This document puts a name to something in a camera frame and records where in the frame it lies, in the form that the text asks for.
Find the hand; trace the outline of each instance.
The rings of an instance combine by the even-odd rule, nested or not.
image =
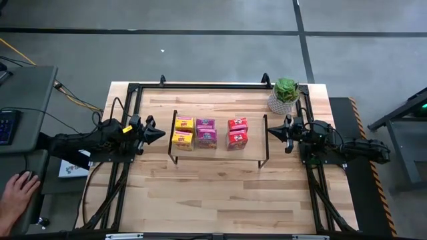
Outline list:
[[[1,197],[0,218],[3,221],[11,222],[11,225],[25,211],[32,194],[40,186],[39,178],[36,175],[23,185],[28,175],[29,172],[27,171],[21,177],[19,177],[19,174],[12,176],[6,183],[5,191]]]

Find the wooden table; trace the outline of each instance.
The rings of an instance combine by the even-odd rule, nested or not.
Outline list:
[[[105,105],[107,119],[114,97],[123,102],[128,82],[113,82]],[[308,85],[314,118],[334,125],[326,86]],[[269,135],[270,160],[262,169],[257,161],[198,161],[179,159],[174,165],[167,155],[173,110],[210,117],[268,115],[268,126],[278,126],[283,115],[267,106],[270,90],[145,89],[139,114],[153,115],[156,128],[166,136],[145,146],[131,164],[120,231],[187,233],[315,233],[305,167],[298,145],[284,153],[284,143]],[[113,116],[121,119],[117,104]],[[111,164],[95,174],[87,192],[87,216],[105,199]],[[344,219],[358,228],[344,171],[325,166],[330,199]],[[113,219],[115,203],[111,208]],[[320,204],[322,223],[326,226]],[[81,212],[77,225],[81,226]]]

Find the gray floor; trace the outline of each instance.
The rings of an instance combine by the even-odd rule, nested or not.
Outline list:
[[[300,0],[300,7],[306,31],[427,31],[423,0]],[[14,0],[6,6],[0,25],[297,29],[292,0]],[[57,65],[58,80],[100,107],[111,81],[158,80],[161,74],[174,81],[258,82],[268,72],[272,79],[286,76],[307,82],[298,37],[12,33],[1,37],[37,64]],[[308,37],[307,42],[316,83],[325,83],[331,97],[354,97],[365,125],[426,86],[425,38]],[[4,45],[0,55],[19,58]],[[81,131],[92,128],[90,111],[56,91],[48,112]],[[69,132],[50,118],[43,130]],[[370,136],[391,145],[384,129]],[[378,168],[384,189],[403,183],[395,161]],[[45,204],[43,214],[52,225],[46,231],[72,228],[80,196],[56,195],[47,200],[52,204]],[[427,191],[387,197],[399,236],[425,238]]]

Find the green plant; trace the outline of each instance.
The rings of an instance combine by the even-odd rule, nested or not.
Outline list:
[[[274,93],[279,101],[289,103],[300,96],[298,83],[292,79],[280,78],[274,85]]]

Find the keyboard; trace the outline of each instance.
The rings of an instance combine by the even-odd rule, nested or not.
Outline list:
[[[21,112],[18,110],[0,112],[0,146],[12,144],[20,116]]]

